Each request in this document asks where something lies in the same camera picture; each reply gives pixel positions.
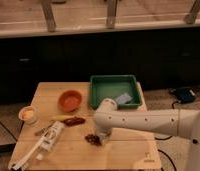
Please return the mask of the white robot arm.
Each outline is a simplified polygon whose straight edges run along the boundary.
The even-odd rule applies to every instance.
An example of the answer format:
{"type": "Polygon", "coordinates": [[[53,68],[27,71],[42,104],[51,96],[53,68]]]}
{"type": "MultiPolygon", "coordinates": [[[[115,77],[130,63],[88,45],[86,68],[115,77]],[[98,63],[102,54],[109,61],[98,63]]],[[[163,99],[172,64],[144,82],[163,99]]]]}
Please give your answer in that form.
{"type": "Polygon", "coordinates": [[[118,111],[114,100],[106,98],[93,115],[95,132],[104,139],[113,128],[125,128],[178,136],[190,140],[185,171],[200,171],[200,110],[167,109],[118,111]]]}

